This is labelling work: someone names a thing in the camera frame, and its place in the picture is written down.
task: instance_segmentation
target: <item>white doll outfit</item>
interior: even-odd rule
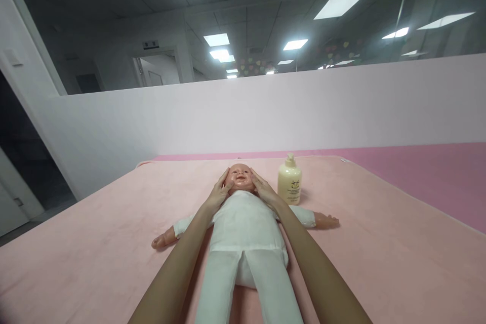
[[[313,211],[290,208],[305,227],[315,227]],[[177,238],[193,217],[174,224]],[[276,219],[264,202],[247,191],[236,191],[214,215],[196,324],[228,323],[235,284],[257,289],[265,324],[303,323]]]

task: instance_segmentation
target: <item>doll face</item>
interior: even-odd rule
[[[252,182],[252,172],[247,165],[232,165],[226,177],[225,185],[231,181],[233,181],[234,185],[229,192],[230,195],[236,190],[255,191],[255,185]]]

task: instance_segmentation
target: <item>pink towel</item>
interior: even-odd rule
[[[193,214],[233,162],[142,165],[1,247],[3,319],[22,324],[127,322],[172,249],[156,252],[151,241]],[[276,188],[281,159],[238,162],[254,167]],[[337,216],[342,223],[339,229],[311,235],[375,324],[484,322],[482,233],[339,157],[300,157],[297,163],[303,170],[301,206]],[[289,256],[304,320],[318,323],[290,249]],[[188,323],[194,321],[205,259],[206,252],[187,295]],[[262,323],[255,291],[236,287],[231,322]]]

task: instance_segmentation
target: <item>forearm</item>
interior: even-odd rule
[[[203,204],[142,297],[129,324],[178,322],[212,215]]]
[[[329,258],[284,201],[275,206],[304,277],[319,321],[371,323],[370,318]]]

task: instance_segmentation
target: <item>yellow bottle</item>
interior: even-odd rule
[[[289,157],[278,169],[278,196],[289,205],[297,205],[300,201],[300,184],[302,182],[302,170],[295,164],[294,154]]]

